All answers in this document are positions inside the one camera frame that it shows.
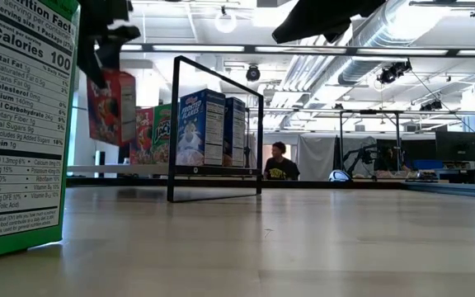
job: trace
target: cardboard box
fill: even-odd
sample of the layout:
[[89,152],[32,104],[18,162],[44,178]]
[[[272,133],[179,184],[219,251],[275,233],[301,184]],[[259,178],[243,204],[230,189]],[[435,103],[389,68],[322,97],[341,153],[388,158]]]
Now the cardboard box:
[[155,163],[168,163],[170,151],[170,118],[172,104],[153,108],[152,158]]
[[222,166],[225,95],[205,89],[181,98],[177,165]]
[[235,97],[224,108],[223,166],[245,166],[245,103]]
[[99,89],[87,79],[89,136],[123,146],[135,137],[135,78],[115,70],[104,70],[103,74],[107,89]]
[[129,146],[130,164],[153,164],[153,108],[136,111],[137,134]]

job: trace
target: green cereal box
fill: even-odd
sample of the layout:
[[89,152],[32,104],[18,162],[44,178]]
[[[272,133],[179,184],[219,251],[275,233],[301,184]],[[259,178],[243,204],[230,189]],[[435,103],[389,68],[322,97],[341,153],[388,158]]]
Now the green cereal box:
[[155,106],[153,109],[152,157],[155,163],[168,163],[172,104]]

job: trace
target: white curtain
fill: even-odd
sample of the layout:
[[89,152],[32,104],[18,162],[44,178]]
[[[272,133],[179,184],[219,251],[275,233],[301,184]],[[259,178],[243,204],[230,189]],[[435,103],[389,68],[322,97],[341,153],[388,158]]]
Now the white curtain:
[[300,181],[326,182],[333,169],[335,136],[301,134],[297,154]]

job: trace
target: metal pole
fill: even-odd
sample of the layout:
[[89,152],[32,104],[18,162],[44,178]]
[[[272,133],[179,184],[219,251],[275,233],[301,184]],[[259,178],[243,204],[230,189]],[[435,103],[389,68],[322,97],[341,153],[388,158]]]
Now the metal pole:
[[340,162],[341,162],[341,170],[344,170],[344,128],[343,128],[343,120],[342,120],[342,111],[340,112]]
[[395,113],[395,130],[397,132],[397,171],[401,171],[401,136],[399,135],[399,113]]
[[175,165],[177,156],[177,130],[179,123],[177,116],[179,114],[179,72],[181,70],[181,57],[173,60],[173,81],[172,81],[172,116],[170,118],[170,151],[168,152],[168,181],[167,181],[167,200],[173,202],[175,187]]
[[256,176],[256,194],[261,194],[261,181],[263,180],[263,96],[260,95],[257,98],[258,111],[257,111],[257,170],[258,175]]

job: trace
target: light wood surface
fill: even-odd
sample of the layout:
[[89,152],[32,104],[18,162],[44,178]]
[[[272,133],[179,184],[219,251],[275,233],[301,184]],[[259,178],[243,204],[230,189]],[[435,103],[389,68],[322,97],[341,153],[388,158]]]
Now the light wood surface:
[[[221,191],[234,193],[178,195]],[[475,296],[475,198],[265,190],[167,204],[164,193],[69,189],[64,240],[0,257],[0,296]]]

